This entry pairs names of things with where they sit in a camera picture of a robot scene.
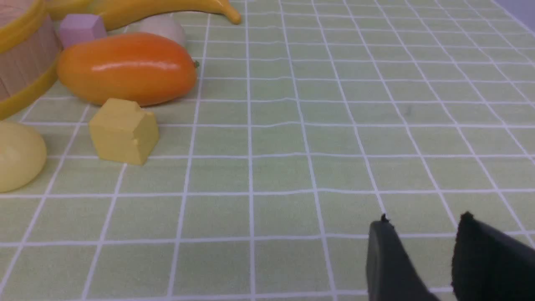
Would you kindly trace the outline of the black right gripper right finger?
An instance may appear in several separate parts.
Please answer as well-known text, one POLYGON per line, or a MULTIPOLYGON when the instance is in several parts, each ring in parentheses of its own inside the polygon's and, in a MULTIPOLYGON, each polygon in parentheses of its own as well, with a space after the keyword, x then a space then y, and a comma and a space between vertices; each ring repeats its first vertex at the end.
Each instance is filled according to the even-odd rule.
POLYGON ((535 252, 465 212, 457 227, 451 278, 459 301, 533 301, 535 252))

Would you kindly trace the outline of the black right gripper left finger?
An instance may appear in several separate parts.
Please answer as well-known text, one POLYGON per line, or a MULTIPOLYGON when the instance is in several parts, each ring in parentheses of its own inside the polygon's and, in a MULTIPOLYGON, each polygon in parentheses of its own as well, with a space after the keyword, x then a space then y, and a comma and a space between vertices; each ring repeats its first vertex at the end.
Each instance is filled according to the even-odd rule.
POLYGON ((385 214, 369 225, 366 259, 369 301, 437 301, 417 274, 385 214))

